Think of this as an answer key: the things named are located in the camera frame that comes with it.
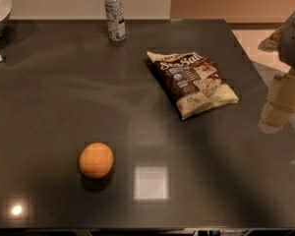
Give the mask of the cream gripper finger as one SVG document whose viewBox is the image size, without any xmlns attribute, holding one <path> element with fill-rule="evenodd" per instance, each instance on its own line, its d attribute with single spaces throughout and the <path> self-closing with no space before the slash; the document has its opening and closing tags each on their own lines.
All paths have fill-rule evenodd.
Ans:
<svg viewBox="0 0 295 236">
<path fill-rule="evenodd" d="M 267 100 L 274 109 L 295 112 L 295 68 L 284 75 L 274 75 Z"/>
<path fill-rule="evenodd" d="M 266 134 L 273 134 L 283 128 L 289 121 L 291 113 L 275 108 L 271 103 L 266 103 L 261 113 L 259 129 Z"/>
</svg>

